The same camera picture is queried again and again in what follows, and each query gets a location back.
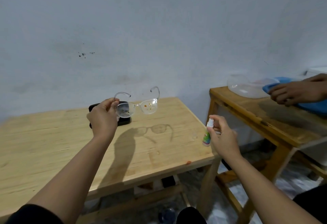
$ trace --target bottle cap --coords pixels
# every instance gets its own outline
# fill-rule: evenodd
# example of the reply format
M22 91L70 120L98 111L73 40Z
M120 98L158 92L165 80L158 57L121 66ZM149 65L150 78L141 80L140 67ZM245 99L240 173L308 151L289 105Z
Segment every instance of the bottle cap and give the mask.
M209 118L209 121L207 123L207 127L213 127L214 126L214 120Z

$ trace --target tabletop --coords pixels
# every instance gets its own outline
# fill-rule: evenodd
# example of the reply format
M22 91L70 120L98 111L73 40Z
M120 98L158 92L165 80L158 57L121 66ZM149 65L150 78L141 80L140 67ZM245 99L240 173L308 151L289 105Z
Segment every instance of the tabletop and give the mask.
M211 88L210 94L294 147L327 139L327 117L279 105L269 97L244 98L227 86Z
M88 108L13 117L0 126L0 217L35 195L92 138ZM117 128L90 192L210 162L205 126L178 99L161 98L158 110L132 116Z

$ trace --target light wood table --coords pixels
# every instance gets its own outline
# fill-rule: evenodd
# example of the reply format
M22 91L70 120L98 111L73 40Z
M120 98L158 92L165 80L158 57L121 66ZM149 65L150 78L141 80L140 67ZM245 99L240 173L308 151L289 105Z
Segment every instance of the light wood table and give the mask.
M13 117L0 127L0 222L35 195L92 138L87 108ZM197 209L205 214L220 157L202 145L205 126L178 99L162 98L151 115L117 128L87 200L210 165ZM79 218L92 223L182 193L181 185Z
M209 115L217 114L218 107L222 106L277 146L270 160L254 165L262 170L262 174L270 181L276 180L293 155L315 173L327 178L326 171L306 160L298 151L327 140L327 118L296 107L278 105L269 97L244 98L231 92L227 87L211 88L210 96L208 119ZM242 207L225 185L235 179L237 179L235 173L228 171L218 174L216 182L238 213L237 223L249 223L254 213L252 202L247 201Z

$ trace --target eyeglass temple arm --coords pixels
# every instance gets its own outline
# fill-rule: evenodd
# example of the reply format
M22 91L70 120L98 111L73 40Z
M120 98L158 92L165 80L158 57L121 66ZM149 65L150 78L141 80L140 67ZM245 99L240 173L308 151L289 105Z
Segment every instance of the eyeglass temple arm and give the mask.
M113 100L115 101L116 99L116 96L119 95L119 94L125 94L127 95L129 98L131 97L131 94L127 93L127 92L117 92L116 95L113 97Z
M152 92L152 90L153 89L155 89L155 88L157 88L158 89L158 93L159 93L159 95L158 95L158 97L157 97L157 100L160 98L160 91L159 91L159 87L157 87L157 86L154 86L153 88L151 88L150 89L150 92Z

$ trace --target colorful bottle label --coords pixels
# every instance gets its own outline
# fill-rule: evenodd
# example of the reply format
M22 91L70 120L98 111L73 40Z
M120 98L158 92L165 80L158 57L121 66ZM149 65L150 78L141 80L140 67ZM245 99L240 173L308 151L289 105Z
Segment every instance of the colorful bottle label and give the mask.
M204 137L203 137L203 141L202 141L204 144L210 144L210 134L209 134L209 132L206 132L205 134L204 134Z

